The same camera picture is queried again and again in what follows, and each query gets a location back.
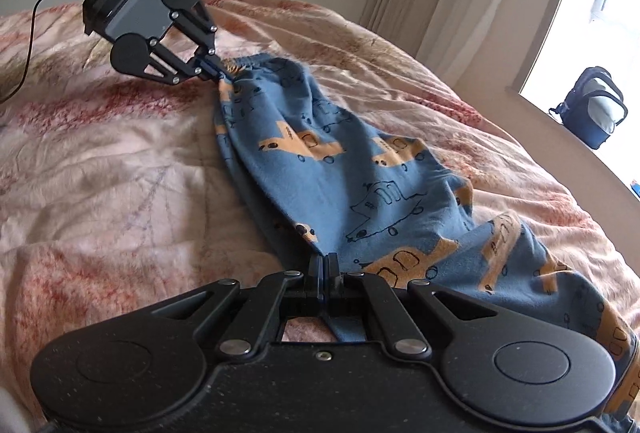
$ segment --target silver rivet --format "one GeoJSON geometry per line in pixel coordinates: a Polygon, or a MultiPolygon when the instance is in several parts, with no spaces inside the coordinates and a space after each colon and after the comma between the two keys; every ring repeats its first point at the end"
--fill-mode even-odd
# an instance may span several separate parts
{"type": "Polygon", "coordinates": [[[427,351],[427,345],[420,339],[400,339],[394,348],[405,355],[419,355],[427,351]]]}
{"type": "Polygon", "coordinates": [[[228,339],[220,343],[220,352],[226,355],[245,355],[251,352],[251,344],[244,339],[228,339]]]}
{"type": "Polygon", "coordinates": [[[331,355],[331,352],[318,352],[316,353],[316,359],[318,361],[331,361],[333,356],[331,355]]]}

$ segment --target bed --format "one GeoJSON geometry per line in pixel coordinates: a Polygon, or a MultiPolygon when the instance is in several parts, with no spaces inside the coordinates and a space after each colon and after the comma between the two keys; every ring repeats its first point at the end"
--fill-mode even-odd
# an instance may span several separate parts
{"type": "MultiPolygon", "coordinates": [[[[325,94],[389,134],[424,139],[473,184],[474,219],[514,210],[640,331],[640,279],[571,193],[413,58],[338,14],[290,0],[205,0],[222,57],[309,64],[325,94]]],[[[30,13],[0,20],[0,91],[24,67],[30,13]]],[[[40,13],[24,88],[0,105],[0,430],[42,417],[29,384],[54,337],[222,277],[280,270],[225,170],[212,89],[122,76],[81,6],[40,13]]],[[[169,33],[174,52],[193,49],[169,33]]],[[[301,320],[289,339],[324,340],[301,320]]]]}

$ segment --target backpack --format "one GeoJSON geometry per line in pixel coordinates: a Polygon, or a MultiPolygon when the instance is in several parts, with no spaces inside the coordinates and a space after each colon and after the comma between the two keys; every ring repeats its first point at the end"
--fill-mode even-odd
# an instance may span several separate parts
{"type": "Polygon", "coordinates": [[[556,108],[562,124],[592,150],[609,139],[616,126],[626,119],[625,97],[603,67],[589,67],[556,108]]]}

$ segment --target wire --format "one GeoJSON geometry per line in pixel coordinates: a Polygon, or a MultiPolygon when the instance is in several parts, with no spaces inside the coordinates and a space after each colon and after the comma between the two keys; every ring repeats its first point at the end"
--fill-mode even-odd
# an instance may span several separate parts
{"type": "Polygon", "coordinates": [[[31,31],[29,34],[29,49],[27,51],[27,63],[25,63],[24,65],[24,72],[22,73],[22,79],[10,93],[8,93],[5,97],[0,98],[0,105],[2,105],[2,103],[7,102],[15,94],[17,94],[18,91],[22,88],[24,81],[27,79],[27,73],[29,72],[29,63],[31,61],[31,51],[33,50],[33,33],[35,32],[35,27],[36,27],[36,13],[38,11],[38,6],[42,1],[43,0],[38,0],[36,4],[33,6],[33,11],[31,12],[31,31]]]}

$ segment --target wrinkled bedding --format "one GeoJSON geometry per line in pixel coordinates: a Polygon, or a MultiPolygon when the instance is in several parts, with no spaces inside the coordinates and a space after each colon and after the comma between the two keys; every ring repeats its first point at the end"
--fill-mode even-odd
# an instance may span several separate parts
{"type": "MultiPolygon", "coordinates": [[[[424,139],[473,184],[476,222],[516,211],[640,331],[640,279],[599,225],[425,67],[318,6],[205,1],[222,57],[308,63],[333,102],[388,134],[424,139]]],[[[29,21],[0,19],[0,92],[22,75],[29,21]]],[[[40,420],[29,366],[54,337],[221,277],[255,285],[280,268],[226,172],[210,83],[165,87],[116,73],[110,45],[84,35],[77,4],[41,13],[35,35],[26,84],[0,105],[0,431],[12,431],[10,420],[13,431],[26,427],[16,412],[6,418],[12,402],[40,420]]],[[[179,34],[166,41],[193,51],[179,34]]],[[[329,334],[300,320],[287,337],[329,334]]]]}

